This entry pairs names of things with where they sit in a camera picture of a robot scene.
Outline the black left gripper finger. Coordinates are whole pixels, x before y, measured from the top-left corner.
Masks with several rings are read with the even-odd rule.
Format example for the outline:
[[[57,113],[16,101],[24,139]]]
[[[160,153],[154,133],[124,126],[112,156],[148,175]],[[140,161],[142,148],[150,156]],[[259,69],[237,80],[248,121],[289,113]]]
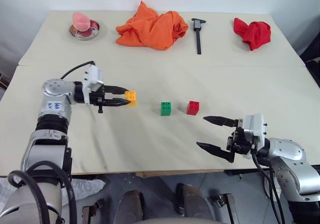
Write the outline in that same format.
[[[107,107],[119,107],[130,104],[130,100],[122,98],[104,99],[102,105]]]
[[[123,95],[127,91],[128,90],[123,87],[104,85],[104,92],[105,93],[111,93],[114,95]]]

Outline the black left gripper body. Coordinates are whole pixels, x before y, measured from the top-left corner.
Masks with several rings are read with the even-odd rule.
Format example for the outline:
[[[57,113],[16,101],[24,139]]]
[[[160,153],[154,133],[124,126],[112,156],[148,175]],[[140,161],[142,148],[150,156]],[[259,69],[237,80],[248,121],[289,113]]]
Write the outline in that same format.
[[[108,99],[105,98],[106,90],[108,90],[108,86],[102,85],[96,91],[89,93],[89,103],[98,106],[98,113],[103,113],[103,107],[109,104]]]

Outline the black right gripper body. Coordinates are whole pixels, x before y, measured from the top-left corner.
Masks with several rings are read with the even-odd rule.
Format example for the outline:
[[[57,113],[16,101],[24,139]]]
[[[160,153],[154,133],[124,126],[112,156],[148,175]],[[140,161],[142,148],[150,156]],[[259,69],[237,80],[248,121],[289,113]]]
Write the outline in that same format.
[[[251,148],[251,143],[246,139],[244,130],[237,127],[231,136],[227,139],[227,150],[232,153],[248,154]]]

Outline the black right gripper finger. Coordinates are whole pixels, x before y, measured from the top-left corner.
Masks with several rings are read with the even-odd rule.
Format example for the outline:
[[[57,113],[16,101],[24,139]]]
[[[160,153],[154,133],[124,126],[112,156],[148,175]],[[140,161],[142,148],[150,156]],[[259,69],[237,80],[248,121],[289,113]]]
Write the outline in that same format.
[[[222,116],[206,116],[203,119],[218,126],[238,127],[237,119],[233,120]]]
[[[202,142],[196,142],[196,144],[206,152],[208,152],[211,155],[214,155],[216,157],[222,158],[227,160],[229,163],[234,162],[234,157],[235,153],[230,152],[230,151],[224,151],[220,147],[212,145],[212,144],[207,144],[207,143],[202,143]]]

